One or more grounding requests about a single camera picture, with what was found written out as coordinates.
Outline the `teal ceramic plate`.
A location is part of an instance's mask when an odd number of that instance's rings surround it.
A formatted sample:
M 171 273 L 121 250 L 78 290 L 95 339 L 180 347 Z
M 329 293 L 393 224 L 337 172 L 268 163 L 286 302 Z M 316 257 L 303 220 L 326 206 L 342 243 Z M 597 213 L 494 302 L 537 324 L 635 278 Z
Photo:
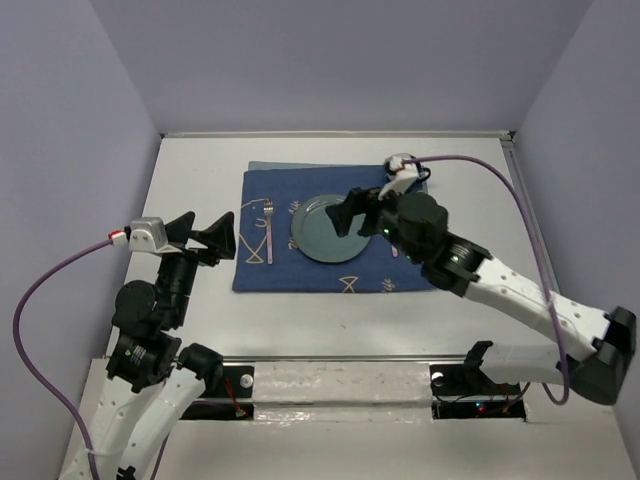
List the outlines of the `teal ceramic plate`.
M 356 258 L 368 246 L 370 239 L 358 235 L 363 215 L 353 219 L 345 237 L 335 233 L 325 209 L 344 199 L 338 194 L 318 195 L 303 203 L 293 214 L 291 238 L 298 250 L 311 260 L 326 264 L 345 263 Z

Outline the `dark blue mug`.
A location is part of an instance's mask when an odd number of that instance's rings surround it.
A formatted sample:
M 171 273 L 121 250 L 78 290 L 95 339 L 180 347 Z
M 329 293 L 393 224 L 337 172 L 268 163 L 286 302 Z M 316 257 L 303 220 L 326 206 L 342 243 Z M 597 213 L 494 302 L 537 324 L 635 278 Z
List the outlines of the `dark blue mug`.
M 416 164 L 417 178 L 411 186 L 411 191 L 428 191 L 427 181 L 431 177 L 431 169 L 423 166 L 422 164 Z

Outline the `pink handled fork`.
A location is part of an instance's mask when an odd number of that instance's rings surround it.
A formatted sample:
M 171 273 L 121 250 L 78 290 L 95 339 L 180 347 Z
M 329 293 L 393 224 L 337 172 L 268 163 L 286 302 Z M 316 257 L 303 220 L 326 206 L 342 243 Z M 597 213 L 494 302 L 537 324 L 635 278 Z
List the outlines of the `pink handled fork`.
M 274 204 L 269 198 L 264 200 L 263 213 L 265 216 L 265 229 L 266 229 L 266 248 L 267 248 L 267 264 L 273 264 L 273 232 L 272 232 L 272 217 L 274 214 Z

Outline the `blue embroidered cloth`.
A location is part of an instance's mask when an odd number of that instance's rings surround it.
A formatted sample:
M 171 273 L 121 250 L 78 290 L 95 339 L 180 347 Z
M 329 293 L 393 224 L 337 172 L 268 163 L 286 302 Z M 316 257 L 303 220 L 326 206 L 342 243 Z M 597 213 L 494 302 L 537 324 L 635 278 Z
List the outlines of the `blue embroidered cloth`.
M 431 289 L 420 268 L 379 235 L 356 258 L 339 264 L 320 263 L 301 253 L 291 238 L 296 210 L 318 195 L 378 188 L 388 181 L 382 165 L 304 165 L 252 161 L 244 174 L 239 218 L 237 293 L 392 293 Z M 267 264 L 264 200 L 274 204 L 273 264 Z

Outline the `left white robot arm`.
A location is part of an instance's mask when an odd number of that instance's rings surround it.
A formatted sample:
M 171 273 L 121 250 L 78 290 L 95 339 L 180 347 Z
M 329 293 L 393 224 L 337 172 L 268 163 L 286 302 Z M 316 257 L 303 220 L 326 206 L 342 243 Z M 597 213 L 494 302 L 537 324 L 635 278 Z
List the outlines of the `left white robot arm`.
M 199 395 L 215 392 L 222 356 L 197 343 L 187 347 L 171 331 L 181 328 L 199 267 L 214 267 L 236 253 L 234 215 L 204 230 L 189 211 L 164 223 L 143 217 L 109 235 L 114 245 L 159 257 L 154 282 L 120 288 L 111 323 L 118 331 L 101 397 L 64 479 L 141 479 L 170 430 Z

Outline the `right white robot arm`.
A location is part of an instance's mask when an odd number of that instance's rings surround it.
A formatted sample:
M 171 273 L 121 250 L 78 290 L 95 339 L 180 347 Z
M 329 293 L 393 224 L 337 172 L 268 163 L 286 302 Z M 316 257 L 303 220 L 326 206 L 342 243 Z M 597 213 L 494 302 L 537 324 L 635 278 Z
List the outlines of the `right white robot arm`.
M 362 237 L 382 236 L 421 268 L 432 286 L 522 323 L 551 345 L 501 345 L 478 341 L 460 368 L 462 384 L 482 392 L 493 383 L 562 385 L 600 405 L 616 403 L 636 350 L 636 317 L 582 305 L 541 287 L 485 248 L 451 233 L 448 212 L 424 192 L 351 190 L 326 209 L 336 234 L 363 219 Z

